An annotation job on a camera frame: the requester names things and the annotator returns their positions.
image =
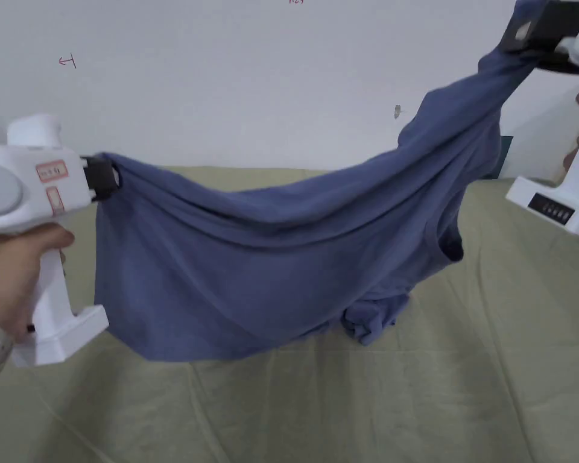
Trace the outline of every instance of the green fabric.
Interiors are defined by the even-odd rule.
[[[304,171],[181,169],[208,186]],[[144,362],[103,334],[0,377],[0,461],[579,462],[579,239],[470,187],[465,259],[423,282],[369,348],[339,330],[239,362]],[[71,221],[92,301],[93,208]]]

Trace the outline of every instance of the red label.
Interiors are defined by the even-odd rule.
[[[60,198],[60,192],[55,186],[50,186],[45,189],[48,194],[49,203],[52,206],[52,212],[54,215],[59,215],[64,213],[64,204],[62,204],[62,198]]]
[[[63,160],[55,160],[53,162],[38,164],[36,166],[36,173],[39,175],[39,179],[42,183],[68,177],[66,164]]]

